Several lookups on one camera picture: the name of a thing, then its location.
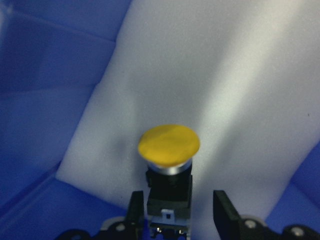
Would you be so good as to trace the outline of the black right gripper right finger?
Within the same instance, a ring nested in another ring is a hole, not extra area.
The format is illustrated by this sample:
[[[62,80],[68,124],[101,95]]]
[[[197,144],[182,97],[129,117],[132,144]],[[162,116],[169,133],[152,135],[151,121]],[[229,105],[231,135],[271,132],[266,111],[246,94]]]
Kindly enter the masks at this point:
[[[239,240],[241,217],[223,190],[213,191],[213,221],[221,240]]]

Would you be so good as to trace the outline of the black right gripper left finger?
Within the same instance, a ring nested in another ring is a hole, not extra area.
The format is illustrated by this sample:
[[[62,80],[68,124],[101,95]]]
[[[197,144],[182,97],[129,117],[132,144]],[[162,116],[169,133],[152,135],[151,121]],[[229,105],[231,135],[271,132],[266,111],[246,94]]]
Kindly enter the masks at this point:
[[[133,191],[130,197],[126,221],[133,225],[143,225],[145,216],[144,192]]]

